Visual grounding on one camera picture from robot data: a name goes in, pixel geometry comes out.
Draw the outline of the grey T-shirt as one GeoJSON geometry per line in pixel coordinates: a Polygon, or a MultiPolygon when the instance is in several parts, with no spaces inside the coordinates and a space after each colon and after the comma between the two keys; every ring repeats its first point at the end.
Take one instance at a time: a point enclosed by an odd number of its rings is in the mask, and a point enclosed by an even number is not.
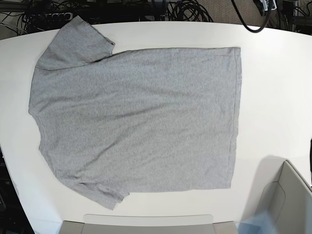
{"type": "Polygon", "coordinates": [[[75,17],[36,63],[29,114],[54,176],[110,210],[130,193],[230,188],[241,50],[114,46],[75,17]]]}

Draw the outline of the grey bin at right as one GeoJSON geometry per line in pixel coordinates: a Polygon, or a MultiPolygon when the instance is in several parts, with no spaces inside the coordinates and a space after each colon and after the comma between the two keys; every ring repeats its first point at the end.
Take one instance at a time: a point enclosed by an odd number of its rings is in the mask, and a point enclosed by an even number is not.
{"type": "Polygon", "coordinates": [[[264,188],[255,215],[261,212],[269,212],[278,234],[312,232],[312,188],[288,160],[264,188]]]}

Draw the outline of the grey bin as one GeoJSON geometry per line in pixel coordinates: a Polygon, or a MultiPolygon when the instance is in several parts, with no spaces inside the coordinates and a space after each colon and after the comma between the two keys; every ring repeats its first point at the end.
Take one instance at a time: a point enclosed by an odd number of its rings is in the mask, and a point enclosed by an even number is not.
{"type": "Polygon", "coordinates": [[[60,234],[236,234],[234,222],[213,216],[112,216],[86,214],[83,222],[63,221],[60,234]]]}
{"type": "Polygon", "coordinates": [[[255,215],[261,212],[269,212],[278,234],[312,232],[312,188],[288,160],[264,188],[255,215]]]}

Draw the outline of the white power strip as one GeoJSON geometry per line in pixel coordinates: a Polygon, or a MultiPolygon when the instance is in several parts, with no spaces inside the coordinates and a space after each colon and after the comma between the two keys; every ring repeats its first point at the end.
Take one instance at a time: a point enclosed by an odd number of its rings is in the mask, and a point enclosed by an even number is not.
{"type": "Polygon", "coordinates": [[[47,21],[70,21],[73,19],[74,14],[65,12],[65,13],[48,13],[43,15],[34,15],[39,20],[47,21]]]}

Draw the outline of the blue cloth in corner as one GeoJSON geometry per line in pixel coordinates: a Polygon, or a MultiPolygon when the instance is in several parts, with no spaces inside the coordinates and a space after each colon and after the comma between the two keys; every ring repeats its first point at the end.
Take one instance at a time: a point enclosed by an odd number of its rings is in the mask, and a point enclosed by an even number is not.
{"type": "Polygon", "coordinates": [[[278,231],[274,225],[274,220],[269,212],[261,212],[253,216],[236,222],[239,234],[277,234],[278,231]]]}

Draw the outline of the grey bin at bottom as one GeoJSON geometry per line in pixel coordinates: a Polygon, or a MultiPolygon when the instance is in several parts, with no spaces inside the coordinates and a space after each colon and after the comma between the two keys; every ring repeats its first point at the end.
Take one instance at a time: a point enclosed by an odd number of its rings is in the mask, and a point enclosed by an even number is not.
{"type": "Polygon", "coordinates": [[[234,222],[213,216],[112,216],[86,214],[83,222],[63,221],[60,234],[236,234],[234,222]]]}

